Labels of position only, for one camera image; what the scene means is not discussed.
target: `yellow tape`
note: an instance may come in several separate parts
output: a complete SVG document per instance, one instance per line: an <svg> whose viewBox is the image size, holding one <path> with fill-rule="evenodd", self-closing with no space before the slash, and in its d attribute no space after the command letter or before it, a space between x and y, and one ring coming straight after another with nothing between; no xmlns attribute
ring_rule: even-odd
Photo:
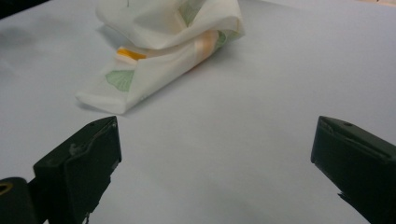
<svg viewBox="0 0 396 224"><path fill-rule="evenodd" d="M128 49L118 49L117 50L117 54L128 57L128 58L132 58L134 60L139 60L139 59L146 59L146 55L144 54L139 54L133 51L130 51Z"/></svg>

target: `green pattern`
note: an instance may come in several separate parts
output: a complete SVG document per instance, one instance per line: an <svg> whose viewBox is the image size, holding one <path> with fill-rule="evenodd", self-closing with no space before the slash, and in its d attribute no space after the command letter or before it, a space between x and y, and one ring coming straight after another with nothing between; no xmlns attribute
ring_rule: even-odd
<svg viewBox="0 0 396 224"><path fill-rule="evenodd" d="M196 0L195 1L190 0L183 3L178 8L181 17L183 18L184 22L186 22L187 26L190 26L190 24L194 21L195 17L197 16L199 10L201 9L200 4L196 4L196 3L197 3Z"/></svg>
<svg viewBox="0 0 396 224"><path fill-rule="evenodd" d="M218 41L216 41L215 51L223 47L226 43L235 40L239 36L237 32L230 30L223 30L218 32L219 38Z"/></svg>
<svg viewBox="0 0 396 224"><path fill-rule="evenodd" d="M134 70L112 71L106 75L108 84L119 91L129 91L134 77Z"/></svg>

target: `white surface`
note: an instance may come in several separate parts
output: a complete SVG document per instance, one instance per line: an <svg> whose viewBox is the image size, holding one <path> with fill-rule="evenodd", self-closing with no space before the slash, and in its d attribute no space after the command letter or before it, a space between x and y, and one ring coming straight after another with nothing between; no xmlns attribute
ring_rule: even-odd
<svg viewBox="0 0 396 224"><path fill-rule="evenodd" d="M119 117L101 223L367 223L309 161L319 115L396 143L395 8L241 0L247 35ZM108 114L74 92L123 38L93 0L0 21L0 178Z"/></svg>

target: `white napkin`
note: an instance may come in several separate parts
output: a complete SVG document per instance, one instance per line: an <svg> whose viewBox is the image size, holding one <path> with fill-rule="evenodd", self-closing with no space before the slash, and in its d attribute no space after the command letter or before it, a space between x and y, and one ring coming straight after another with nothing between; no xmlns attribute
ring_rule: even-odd
<svg viewBox="0 0 396 224"><path fill-rule="evenodd" d="M76 97L115 114L244 34L237 0L101 0L96 12L131 43Z"/></svg>

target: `table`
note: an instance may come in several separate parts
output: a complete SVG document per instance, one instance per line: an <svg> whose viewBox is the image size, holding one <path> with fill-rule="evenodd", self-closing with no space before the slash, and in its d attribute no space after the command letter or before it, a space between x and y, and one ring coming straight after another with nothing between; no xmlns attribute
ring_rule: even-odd
<svg viewBox="0 0 396 224"><path fill-rule="evenodd" d="M95 119L75 91L125 39L95 0L52 0L0 21L0 178ZM123 161L101 223L368 223L310 162L318 116L396 144L396 8L240 0L247 35L123 116Z"/></svg>

